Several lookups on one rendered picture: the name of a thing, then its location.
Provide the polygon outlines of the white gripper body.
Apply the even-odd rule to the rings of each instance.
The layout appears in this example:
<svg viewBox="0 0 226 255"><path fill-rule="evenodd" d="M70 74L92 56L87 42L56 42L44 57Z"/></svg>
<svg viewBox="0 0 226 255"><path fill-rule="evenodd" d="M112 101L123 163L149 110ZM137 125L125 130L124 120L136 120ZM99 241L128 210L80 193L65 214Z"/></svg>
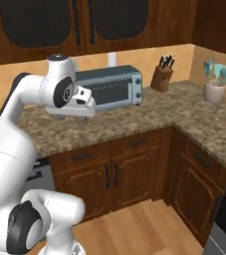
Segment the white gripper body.
<svg viewBox="0 0 226 255"><path fill-rule="evenodd" d="M46 108L46 112L51 115L57 116L74 116L74 117L94 117L97 112L97 106L94 98L83 104L78 105L74 100L70 100L62 108Z"/></svg>

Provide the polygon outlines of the silver toaster oven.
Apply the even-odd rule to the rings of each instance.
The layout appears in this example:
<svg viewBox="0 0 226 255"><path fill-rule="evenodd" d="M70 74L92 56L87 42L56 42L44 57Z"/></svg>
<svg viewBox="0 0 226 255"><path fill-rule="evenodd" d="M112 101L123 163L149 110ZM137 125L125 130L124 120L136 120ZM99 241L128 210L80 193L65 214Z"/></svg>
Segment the silver toaster oven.
<svg viewBox="0 0 226 255"><path fill-rule="evenodd" d="M76 77L92 91L98 112L142 103L142 73L131 65L76 72Z"/></svg>

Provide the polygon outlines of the dark wood drawer front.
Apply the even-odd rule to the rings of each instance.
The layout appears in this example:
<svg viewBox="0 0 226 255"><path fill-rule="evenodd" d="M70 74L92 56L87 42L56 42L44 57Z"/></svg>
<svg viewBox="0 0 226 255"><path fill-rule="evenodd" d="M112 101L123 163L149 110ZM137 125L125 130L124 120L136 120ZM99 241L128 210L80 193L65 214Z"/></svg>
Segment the dark wood drawer front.
<svg viewBox="0 0 226 255"><path fill-rule="evenodd" d="M190 159L195 162L211 178L220 182L226 181L226 169L224 166L221 165L215 158L209 155L203 148L201 148L191 139L186 143L185 152L190 157ZM199 153L205 160L209 161L210 168L207 168L202 163L200 163L200 161L193 156L194 152Z"/></svg>
<svg viewBox="0 0 226 255"><path fill-rule="evenodd" d="M122 138L114 139L110 142L111 154L125 153L127 151L132 151L135 149L157 146L160 143L161 129L150 130L146 132L141 132L133 135L128 135ZM128 144L129 141L138 140L140 138L146 138L146 143L131 146Z"/></svg>
<svg viewBox="0 0 226 255"><path fill-rule="evenodd" d="M83 160L72 160L73 155L81 155L86 152L90 152L93 156L85 158ZM52 164L64 164L64 165L74 165L77 163L88 162L92 160L99 160L103 157L108 157L108 149L103 144L93 144L85 147L75 148L72 150L60 152L53 154L49 157Z"/></svg>

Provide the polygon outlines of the silver dishwasher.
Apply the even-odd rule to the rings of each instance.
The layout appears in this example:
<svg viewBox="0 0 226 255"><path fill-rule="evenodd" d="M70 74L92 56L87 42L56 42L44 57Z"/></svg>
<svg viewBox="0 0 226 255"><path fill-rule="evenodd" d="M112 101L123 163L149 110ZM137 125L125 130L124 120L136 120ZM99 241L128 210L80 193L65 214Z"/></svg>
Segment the silver dishwasher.
<svg viewBox="0 0 226 255"><path fill-rule="evenodd" d="M56 190L51 165L46 157L36 160L29 177L22 187L20 196L23 196L30 189Z"/></svg>

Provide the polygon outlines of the wooden knife block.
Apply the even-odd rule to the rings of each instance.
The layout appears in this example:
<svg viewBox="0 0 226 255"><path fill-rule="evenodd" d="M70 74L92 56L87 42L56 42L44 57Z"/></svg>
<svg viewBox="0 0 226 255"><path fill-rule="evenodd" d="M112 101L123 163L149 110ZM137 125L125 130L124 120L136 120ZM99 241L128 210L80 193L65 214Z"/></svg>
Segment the wooden knife block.
<svg viewBox="0 0 226 255"><path fill-rule="evenodd" d="M161 69L156 66L150 86L161 93L165 93L169 90L169 80L172 76L173 70L169 68Z"/></svg>

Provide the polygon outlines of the dark wood glass cupboard door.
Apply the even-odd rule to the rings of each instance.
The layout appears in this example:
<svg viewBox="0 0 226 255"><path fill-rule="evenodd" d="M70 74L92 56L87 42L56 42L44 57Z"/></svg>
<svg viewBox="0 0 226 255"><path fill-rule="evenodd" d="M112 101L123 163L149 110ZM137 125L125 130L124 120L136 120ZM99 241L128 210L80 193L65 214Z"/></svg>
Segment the dark wood glass cupboard door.
<svg viewBox="0 0 226 255"><path fill-rule="evenodd" d="M95 43L88 0L83 0L86 53L149 48L155 44L159 0L94 0Z"/></svg>
<svg viewBox="0 0 226 255"><path fill-rule="evenodd" d="M77 0L81 46L76 45L72 0L0 0L0 64L85 52L82 3Z"/></svg>

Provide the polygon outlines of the white utensil pot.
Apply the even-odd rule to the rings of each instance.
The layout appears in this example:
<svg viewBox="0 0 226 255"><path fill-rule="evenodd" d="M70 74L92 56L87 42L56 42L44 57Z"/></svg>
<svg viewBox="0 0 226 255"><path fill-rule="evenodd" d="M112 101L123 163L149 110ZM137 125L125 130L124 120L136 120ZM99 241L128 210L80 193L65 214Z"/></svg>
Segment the white utensil pot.
<svg viewBox="0 0 226 255"><path fill-rule="evenodd" d="M212 104L219 104L224 97L225 90L225 86L216 87L205 83L203 87L204 100Z"/></svg>

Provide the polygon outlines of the teal spatula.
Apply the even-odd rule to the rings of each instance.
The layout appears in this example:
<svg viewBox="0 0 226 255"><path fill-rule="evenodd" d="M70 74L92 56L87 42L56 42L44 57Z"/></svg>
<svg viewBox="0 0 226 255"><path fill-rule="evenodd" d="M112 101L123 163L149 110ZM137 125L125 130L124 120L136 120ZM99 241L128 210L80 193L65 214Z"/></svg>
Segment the teal spatula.
<svg viewBox="0 0 226 255"><path fill-rule="evenodd" d="M214 59L211 58L208 62L204 63L204 73L206 75L206 83L214 85Z"/></svg>

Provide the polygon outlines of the teal spoon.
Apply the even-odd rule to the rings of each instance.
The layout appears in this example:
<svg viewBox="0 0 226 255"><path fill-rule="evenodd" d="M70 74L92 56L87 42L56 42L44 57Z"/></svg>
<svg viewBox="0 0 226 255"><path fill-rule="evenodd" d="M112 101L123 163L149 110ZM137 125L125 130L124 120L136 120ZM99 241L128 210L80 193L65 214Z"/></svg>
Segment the teal spoon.
<svg viewBox="0 0 226 255"><path fill-rule="evenodd" d="M226 84L226 66L220 65L219 68L220 81L217 83L219 87Z"/></svg>

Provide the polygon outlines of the dark wood corner cupboard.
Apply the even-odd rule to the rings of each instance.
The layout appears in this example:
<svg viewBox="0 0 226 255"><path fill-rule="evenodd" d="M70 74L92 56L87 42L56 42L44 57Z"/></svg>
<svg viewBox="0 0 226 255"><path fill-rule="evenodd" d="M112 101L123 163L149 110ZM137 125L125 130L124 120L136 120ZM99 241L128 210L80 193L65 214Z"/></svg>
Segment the dark wood corner cupboard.
<svg viewBox="0 0 226 255"><path fill-rule="evenodd" d="M226 0L197 0L192 43L226 54Z"/></svg>

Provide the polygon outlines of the white wall socket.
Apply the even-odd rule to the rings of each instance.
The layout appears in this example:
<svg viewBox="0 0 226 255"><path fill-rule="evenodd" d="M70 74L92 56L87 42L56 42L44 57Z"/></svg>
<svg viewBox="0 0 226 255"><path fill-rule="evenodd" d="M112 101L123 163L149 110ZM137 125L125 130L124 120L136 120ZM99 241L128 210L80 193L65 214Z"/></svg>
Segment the white wall socket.
<svg viewBox="0 0 226 255"><path fill-rule="evenodd" d="M116 66L116 52L108 53L108 66L115 67Z"/></svg>

